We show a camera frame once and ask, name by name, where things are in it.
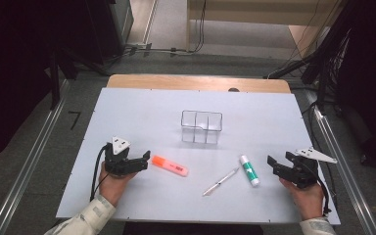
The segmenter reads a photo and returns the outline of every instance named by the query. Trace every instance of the person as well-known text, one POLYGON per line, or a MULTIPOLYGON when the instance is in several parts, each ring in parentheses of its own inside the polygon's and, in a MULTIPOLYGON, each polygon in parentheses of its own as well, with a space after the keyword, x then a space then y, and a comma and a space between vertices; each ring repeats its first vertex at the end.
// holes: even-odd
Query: person
MULTIPOLYGON (((51 228, 45 235, 98 234, 115 213, 118 200, 129 180, 135 175, 136 173, 123 177, 110 175, 105 170, 105 163, 102 162, 102 170, 99 175, 99 195, 82 212, 51 228)), ((336 234, 328 219, 322 215, 323 192, 319 184, 299 189, 285 179, 279 178, 279 181, 289 190, 299 209, 302 219, 300 226, 305 235, 336 234)))

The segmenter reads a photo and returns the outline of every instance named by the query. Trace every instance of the white sleeve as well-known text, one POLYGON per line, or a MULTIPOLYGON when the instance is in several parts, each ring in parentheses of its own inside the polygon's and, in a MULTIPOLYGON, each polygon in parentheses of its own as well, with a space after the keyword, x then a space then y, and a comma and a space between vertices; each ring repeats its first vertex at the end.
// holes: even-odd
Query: white sleeve
POLYGON ((300 225, 305 235, 336 235, 325 217, 308 219, 300 222, 300 225))
POLYGON ((82 212, 50 229, 45 235, 98 234, 115 211, 115 207, 104 197, 98 195, 82 212))

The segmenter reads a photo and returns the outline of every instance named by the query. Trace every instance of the highlighter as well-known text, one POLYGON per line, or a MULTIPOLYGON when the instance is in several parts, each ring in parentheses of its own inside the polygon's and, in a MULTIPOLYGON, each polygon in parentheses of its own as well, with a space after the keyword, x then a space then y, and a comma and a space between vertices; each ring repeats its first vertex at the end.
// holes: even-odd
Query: highlighter
POLYGON ((181 176, 187 176, 188 175, 188 168, 185 166, 182 166, 180 164, 176 164, 174 162, 171 162, 169 160, 166 160, 159 156, 154 156, 152 158, 152 164, 156 165, 160 168, 164 168, 169 170, 170 172, 179 174, 181 176))
POLYGON ((243 169, 246 172, 247 177, 249 178, 252 186, 253 187, 258 186, 260 184, 259 177, 256 174, 255 170, 253 169, 252 164, 250 164, 250 161, 246 155, 242 155, 240 157, 240 163, 243 166, 243 169))

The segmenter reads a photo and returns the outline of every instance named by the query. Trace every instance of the human hand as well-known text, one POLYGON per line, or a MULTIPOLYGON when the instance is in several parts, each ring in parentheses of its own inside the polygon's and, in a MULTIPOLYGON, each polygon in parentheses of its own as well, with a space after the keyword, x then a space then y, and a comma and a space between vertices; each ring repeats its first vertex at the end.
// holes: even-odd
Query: human hand
POLYGON ((137 173, 127 174, 125 176, 116 176, 109 174, 105 169, 105 162, 102 162, 102 170, 99 175, 99 193, 114 207, 118 205, 118 200, 123 195, 127 182, 132 179, 137 173))
POLYGON ((295 184, 283 178, 279 181, 291 193, 295 204, 298 206, 302 220, 322 216, 323 192, 319 184, 311 185, 305 189, 300 189, 295 184))

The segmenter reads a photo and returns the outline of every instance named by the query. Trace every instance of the transparent box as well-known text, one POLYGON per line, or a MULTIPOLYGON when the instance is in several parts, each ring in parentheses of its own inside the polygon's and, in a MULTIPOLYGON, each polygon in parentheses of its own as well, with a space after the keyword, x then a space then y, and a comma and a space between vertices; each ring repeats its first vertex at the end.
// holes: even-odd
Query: transparent box
POLYGON ((183 111, 182 141, 217 144, 222 130, 222 114, 201 111, 183 111))

